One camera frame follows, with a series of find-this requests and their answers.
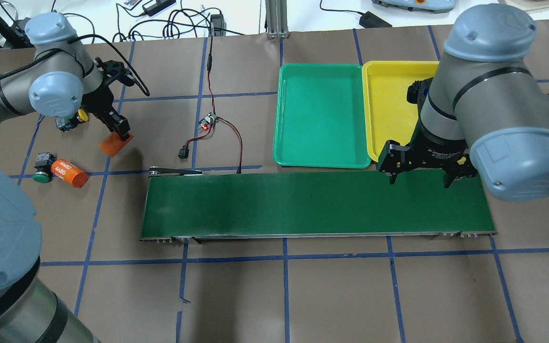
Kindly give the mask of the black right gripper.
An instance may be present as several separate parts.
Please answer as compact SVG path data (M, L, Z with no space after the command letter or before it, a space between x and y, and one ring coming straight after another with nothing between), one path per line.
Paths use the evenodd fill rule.
M388 176L388 184L394 185L401 173L416 169L444 170L444 188L460 178L477 176L456 117L434 107L419 107L417 111L409 143L387 140L379 154L378 171Z

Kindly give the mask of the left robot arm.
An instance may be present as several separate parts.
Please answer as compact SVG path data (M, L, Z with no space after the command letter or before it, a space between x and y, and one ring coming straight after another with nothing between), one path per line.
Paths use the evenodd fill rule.
M47 12L25 26L32 63L0 74L0 124L37 112L59 120L91 113L110 131L101 150L113 156L132 139L113 108L109 86L136 83L127 60L91 57L65 15ZM97 343L65 302L40 279L42 230L24 191L0 172L0 343Z

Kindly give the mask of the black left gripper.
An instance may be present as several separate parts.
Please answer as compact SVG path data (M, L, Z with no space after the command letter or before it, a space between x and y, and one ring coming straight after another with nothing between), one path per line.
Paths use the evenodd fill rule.
M128 120L113 108L114 95L110 85L116 81L129 87L137 84L131 70L122 61L103 61L96 57L85 80L89 89L82 96L82 110L93 114L110 132L117 134L121 141L130 139Z

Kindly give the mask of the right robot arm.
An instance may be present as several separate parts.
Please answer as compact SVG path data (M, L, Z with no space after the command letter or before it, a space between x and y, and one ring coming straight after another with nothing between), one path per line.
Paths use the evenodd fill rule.
M536 33L527 13L506 4L459 15L434 77L407 88L418 114L409 143L386 141L377 160L390 184L441 169L445 188L479 175L503 201L549 197L549 94L523 61Z

